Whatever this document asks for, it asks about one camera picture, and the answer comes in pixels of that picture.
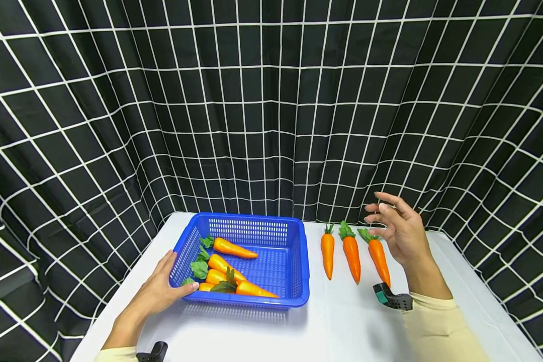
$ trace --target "wrist tracker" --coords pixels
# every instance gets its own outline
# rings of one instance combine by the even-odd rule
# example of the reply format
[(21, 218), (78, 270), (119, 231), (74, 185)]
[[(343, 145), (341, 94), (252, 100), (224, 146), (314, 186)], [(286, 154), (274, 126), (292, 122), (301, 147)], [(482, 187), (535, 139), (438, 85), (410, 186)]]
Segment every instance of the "wrist tracker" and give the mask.
[(378, 301), (392, 309), (411, 310), (412, 297), (410, 294), (393, 294), (387, 283), (379, 283), (372, 287)]

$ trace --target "black grid curtain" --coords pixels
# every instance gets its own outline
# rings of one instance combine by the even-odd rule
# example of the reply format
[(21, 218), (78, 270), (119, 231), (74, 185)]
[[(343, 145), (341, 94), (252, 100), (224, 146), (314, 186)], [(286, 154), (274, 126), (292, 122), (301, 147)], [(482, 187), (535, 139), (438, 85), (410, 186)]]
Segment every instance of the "black grid curtain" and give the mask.
[(173, 212), (374, 191), (543, 355), (543, 0), (0, 1), (0, 361), (69, 360)]

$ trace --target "toy carrot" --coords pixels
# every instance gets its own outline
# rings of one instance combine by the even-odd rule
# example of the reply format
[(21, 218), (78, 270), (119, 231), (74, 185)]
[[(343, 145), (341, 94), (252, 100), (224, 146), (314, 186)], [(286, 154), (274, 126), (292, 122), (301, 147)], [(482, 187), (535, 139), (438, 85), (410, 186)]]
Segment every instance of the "toy carrot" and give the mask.
[(362, 239), (368, 243), (368, 251), (370, 252), (374, 266), (377, 268), (378, 275), (390, 288), (390, 272), (388, 270), (388, 264), (386, 264), (386, 256), (382, 243), (378, 241), (377, 236), (370, 235), (368, 229), (359, 229), (358, 233)]
[(227, 281), (227, 278), (225, 277), (225, 274), (220, 272), (219, 270), (210, 269), (207, 272), (207, 277), (205, 279), (206, 283), (210, 283), (213, 285), (218, 285), (219, 282), (225, 282)]
[(233, 274), (234, 274), (234, 271), (231, 270), (231, 268), (227, 268), (226, 270), (227, 280), (219, 282), (216, 286), (211, 288), (211, 291), (218, 292), (218, 293), (244, 294), (245, 296), (278, 298), (276, 294), (273, 294), (255, 285), (254, 283), (250, 283), (248, 281), (236, 282), (236, 279)]
[(213, 288), (215, 285), (211, 284), (211, 283), (200, 283), (199, 284), (199, 289), (200, 291), (210, 291), (211, 288)]
[(345, 221), (340, 225), (340, 239), (343, 241), (345, 258), (348, 260), (348, 267), (356, 284), (360, 283), (360, 256), (358, 254), (358, 243), (354, 238), (356, 235)]
[(234, 255), (244, 259), (257, 258), (257, 254), (253, 251), (249, 251), (241, 246), (230, 243), (221, 237), (216, 237), (215, 240), (211, 236), (207, 236), (205, 239), (199, 238), (199, 241), (205, 246), (205, 248), (213, 247), (214, 251), (218, 251), (222, 254)]
[(241, 281), (238, 283), (236, 288), (236, 294), (244, 294), (245, 296), (278, 298), (276, 294), (268, 292), (267, 290), (260, 288), (254, 283), (250, 283), (248, 281)]
[(232, 270), (235, 271), (235, 279), (236, 281), (246, 281), (247, 279), (244, 277), (243, 274), (241, 274), (239, 271), (237, 271), (234, 267), (230, 266), (230, 264), (223, 259), (221, 256), (217, 254), (213, 254), (209, 256), (209, 254), (203, 249), (201, 245), (199, 245), (199, 254), (198, 254), (198, 261), (204, 261), (207, 262), (207, 265), (215, 270), (221, 271), (222, 273), (225, 273), (227, 270), (227, 267), (232, 268)]
[(320, 241), (320, 247), (322, 248), (322, 259), (324, 259), (324, 271), (326, 271), (326, 277), (332, 280), (332, 271), (334, 269), (334, 237), (332, 236), (332, 229), (334, 225), (326, 224), (324, 229), (324, 235)]
[(235, 269), (234, 267), (230, 266), (230, 264), (226, 262), (225, 259), (223, 259), (221, 256), (217, 254), (213, 254), (211, 258), (209, 258), (209, 262), (207, 262), (207, 265), (209, 265), (209, 267), (211, 267), (212, 269), (221, 271), (222, 273), (225, 273), (227, 268), (230, 267), (231, 270), (234, 271), (235, 280), (237, 282), (247, 281), (247, 278), (245, 278), (243, 274), (237, 271), (237, 269)]

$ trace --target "sleeve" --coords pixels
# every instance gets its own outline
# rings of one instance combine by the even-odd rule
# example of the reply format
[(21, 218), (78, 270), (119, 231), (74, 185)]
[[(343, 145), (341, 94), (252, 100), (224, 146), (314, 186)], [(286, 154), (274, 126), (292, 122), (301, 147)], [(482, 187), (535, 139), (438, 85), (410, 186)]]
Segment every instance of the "sleeve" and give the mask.
[(103, 349), (94, 358), (94, 362), (138, 362), (135, 347)]
[(402, 318), (416, 361), (489, 361), (455, 300), (410, 295), (412, 310), (402, 312)]

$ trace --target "blue basket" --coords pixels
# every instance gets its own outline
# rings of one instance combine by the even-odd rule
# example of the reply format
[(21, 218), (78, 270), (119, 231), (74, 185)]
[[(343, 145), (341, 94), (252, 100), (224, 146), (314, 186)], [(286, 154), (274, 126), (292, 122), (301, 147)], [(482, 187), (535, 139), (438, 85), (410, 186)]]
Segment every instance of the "blue basket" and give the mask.
[(223, 257), (252, 283), (279, 298), (196, 291), (183, 299), (259, 308), (288, 309), (306, 304), (310, 297), (310, 267), (302, 221), (287, 217), (199, 213), (191, 218), (173, 249), (179, 255), (169, 275), (172, 287), (192, 278), (189, 263), (199, 254), (199, 237), (222, 237), (257, 252), (256, 259)]

